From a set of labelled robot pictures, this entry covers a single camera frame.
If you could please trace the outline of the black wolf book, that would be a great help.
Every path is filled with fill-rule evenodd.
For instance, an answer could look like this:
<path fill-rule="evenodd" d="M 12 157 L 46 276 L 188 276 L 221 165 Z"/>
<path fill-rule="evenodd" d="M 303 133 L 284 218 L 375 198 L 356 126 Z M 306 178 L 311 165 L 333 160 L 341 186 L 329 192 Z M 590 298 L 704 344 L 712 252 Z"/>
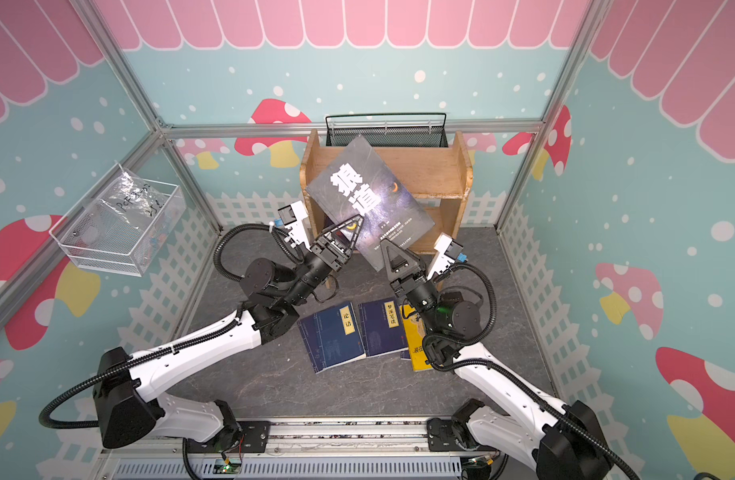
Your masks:
<path fill-rule="evenodd" d="M 409 248 L 435 226 L 425 208 L 362 136 L 352 140 L 307 183 L 307 194 L 335 224 L 363 217 L 356 249 L 373 269 L 383 269 L 379 244 Z"/>

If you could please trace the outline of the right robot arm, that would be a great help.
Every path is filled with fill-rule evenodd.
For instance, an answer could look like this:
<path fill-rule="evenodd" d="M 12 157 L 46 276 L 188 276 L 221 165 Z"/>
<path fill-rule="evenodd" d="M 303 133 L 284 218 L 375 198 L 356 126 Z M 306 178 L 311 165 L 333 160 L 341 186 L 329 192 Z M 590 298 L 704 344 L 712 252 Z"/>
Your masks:
<path fill-rule="evenodd" d="M 497 360 L 483 340 L 497 321 L 497 295 L 481 269 L 461 261 L 461 245 L 443 235 L 433 264 L 384 239 L 379 244 L 389 286 L 419 316 L 425 335 L 421 348 L 435 371 L 453 372 L 501 407 L 469 402 L 459 412 L 457 435 L 465 449 L 491 447 L 533 468 L 539 479 L 603 479 L 619 468 L 629 479 L 637 472 L 611 450 L 597 414 L 587 404 L 567 404 Z M 489 315 L 477 304 L 437 284 L 465 270 L 479 278 Z"/>

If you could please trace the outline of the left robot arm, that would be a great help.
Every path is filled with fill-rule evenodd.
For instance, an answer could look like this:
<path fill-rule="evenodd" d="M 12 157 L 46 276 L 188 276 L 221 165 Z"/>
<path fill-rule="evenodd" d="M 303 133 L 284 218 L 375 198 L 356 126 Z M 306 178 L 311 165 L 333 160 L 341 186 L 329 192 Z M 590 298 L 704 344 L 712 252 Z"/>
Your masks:
<path fill-rule="evenodd" d="M 234 448 L 241 440 L 241 428 L 227 402 L 195 402 L 171 396 L 169 389 L 228 357 L 284 336 L 300 318 L 298 306 L 352 258 L 363 223 L 363 216 L 355 215 L 333 225 L 307 251 L 287 246 L 285 231 L 275 224 L 232 228 L 217 244 L 213 262 L 219 274 L 241 285 L 246 300 L 225 318 L 170 343 L 132 354 L 121 347 L 107 351 L 97 375 L 43 408 L 41 426 L 96 428 L 107 449 L 129 446 L 148 435 Z M 225 268 L 225 247 L 247 231 L 269 233 L 295 261 L 295 268 L 267 258 L 253 261 L 243 275 Z"/>

